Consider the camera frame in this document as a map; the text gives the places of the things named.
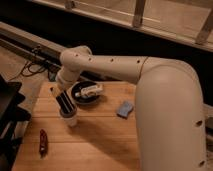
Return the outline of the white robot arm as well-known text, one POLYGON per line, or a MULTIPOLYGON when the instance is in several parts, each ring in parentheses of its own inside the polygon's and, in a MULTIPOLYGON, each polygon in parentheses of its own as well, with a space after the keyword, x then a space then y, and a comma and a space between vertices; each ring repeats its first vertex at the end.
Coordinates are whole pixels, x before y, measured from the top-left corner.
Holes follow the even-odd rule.
POLYGON ((203 95, 187 63, 148 56, 99 56, 86 46, 60 53, 56 89, 83 71, 132 83, 141 171, 207 171, 203 95))

